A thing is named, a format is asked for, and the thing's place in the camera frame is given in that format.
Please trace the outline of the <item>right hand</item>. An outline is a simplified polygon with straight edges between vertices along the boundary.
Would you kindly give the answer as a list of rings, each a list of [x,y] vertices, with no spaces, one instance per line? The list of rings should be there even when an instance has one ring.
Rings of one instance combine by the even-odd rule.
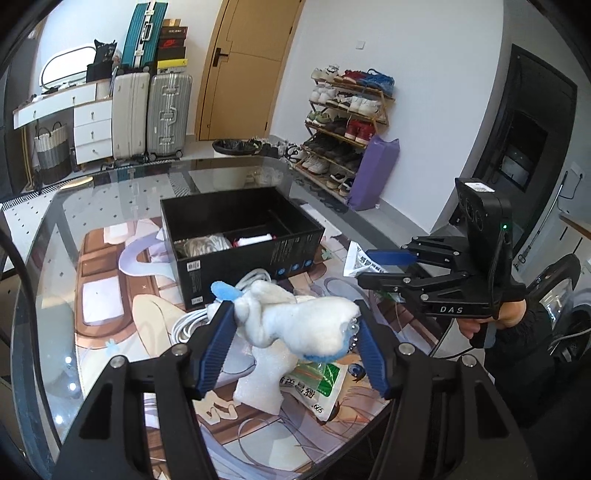
[[[498,314],[498,318],[489,317],[486,319],[468,319],[460,318],[457,320],[460,332],[468,339],[479,333],[485,325],[492,323],[498,329],[513,328],[521,322],[527,311],[527,302],[525,300],[519,302],[504,303]]]

